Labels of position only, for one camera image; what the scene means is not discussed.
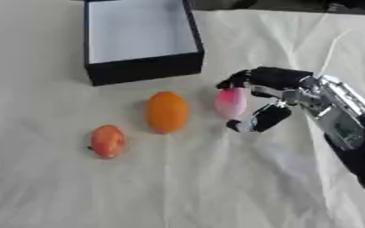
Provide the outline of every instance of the robotic arm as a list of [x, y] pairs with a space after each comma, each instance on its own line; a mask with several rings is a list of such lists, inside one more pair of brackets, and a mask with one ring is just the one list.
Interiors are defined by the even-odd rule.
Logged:
[[312, 72], [260, 67], [243, 70], [217, 85], [218, 89], [249, 88], [251, 94], [276, 98], [246, 121], [232, 119], [237, 132], [264, 132], [291, 115], [299, 105], [320, 127], [325, 139], [365, 188], [365, 100], [336, 77]]

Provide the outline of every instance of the white tablecloth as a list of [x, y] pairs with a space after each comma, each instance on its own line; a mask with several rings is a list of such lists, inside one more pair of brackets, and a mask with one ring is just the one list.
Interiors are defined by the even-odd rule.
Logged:
[[[365, 96], [365, 17], [196, 12], [201, 75], [92, 87], [83, 5], [0, 1], [0, 228], [365, 227], [365, 191], [300, 110], [265, 134], [236, 134], [214, 85], [260, 65], [340, 76]], [[189, 103], [188, 125], [153, 134], [142, 108], [158, 91]], [[247, 114], [266, 100], [249, 98]], [[126, 154], [88, 151], [87, 134], [123, 129]]]

